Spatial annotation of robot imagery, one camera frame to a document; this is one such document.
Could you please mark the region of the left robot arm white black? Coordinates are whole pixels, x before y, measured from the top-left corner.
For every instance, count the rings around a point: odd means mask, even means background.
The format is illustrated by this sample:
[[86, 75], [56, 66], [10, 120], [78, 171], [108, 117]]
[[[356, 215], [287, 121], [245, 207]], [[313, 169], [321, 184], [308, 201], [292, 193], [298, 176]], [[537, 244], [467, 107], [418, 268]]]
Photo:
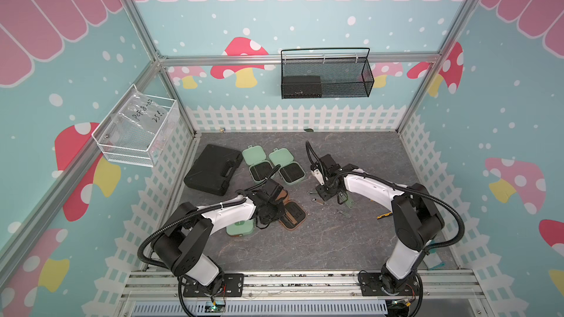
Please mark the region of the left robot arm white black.
[[282, 185], [268, 179], [214, 205], [182, 203], [161, 228], [139, 245], [137, 258], [150, 266], [168, 269], [180, 282], [196, 281], [207, 295], [216, 295], [224, 285], [225, 274], [204, 255], [210, 236], [248, 220], [268, 227], [285, 215], [283, 202], [287, 195]]

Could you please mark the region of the brown clipper case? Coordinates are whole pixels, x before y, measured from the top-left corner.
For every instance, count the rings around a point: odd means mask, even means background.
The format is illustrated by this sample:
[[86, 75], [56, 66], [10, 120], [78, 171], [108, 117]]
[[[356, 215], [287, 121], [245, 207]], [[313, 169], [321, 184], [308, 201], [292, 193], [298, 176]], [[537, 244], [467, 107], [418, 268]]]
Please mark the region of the brown clipper case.
[[297, 202], [289, 199], [289, 193], [286, 190], [281, 191], [277, 200], [283, 204], [284, 208], [284, 213], [278, 221], [286, 230], [296, 230], [305, 221], [307, 213]]

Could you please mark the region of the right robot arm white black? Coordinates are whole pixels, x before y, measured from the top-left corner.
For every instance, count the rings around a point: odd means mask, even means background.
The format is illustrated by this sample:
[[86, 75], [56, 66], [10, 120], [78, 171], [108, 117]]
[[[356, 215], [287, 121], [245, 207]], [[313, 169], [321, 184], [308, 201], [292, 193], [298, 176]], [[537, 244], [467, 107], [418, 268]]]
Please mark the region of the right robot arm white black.
[[[329, 154], [323, 157], [309, 154], [308, 160], [319, 183], [316, 191], [322, 199], [350, 192], [382, 205], [392, 214], [397, 243], [380, 270], [380, 284], [388, 295], [401, 292], [416, 276], [423, 257], [432, 249], [450, 247], [464, 237], [465, 224], [461, 215], [451, 205], [430, 195], [419, 183], [400, 185], [370, 175], [352, 164], [342, 167]], [[438, 206], [453, 216], [458, 232], [451, 239], [433, 243], [445, 226]]]

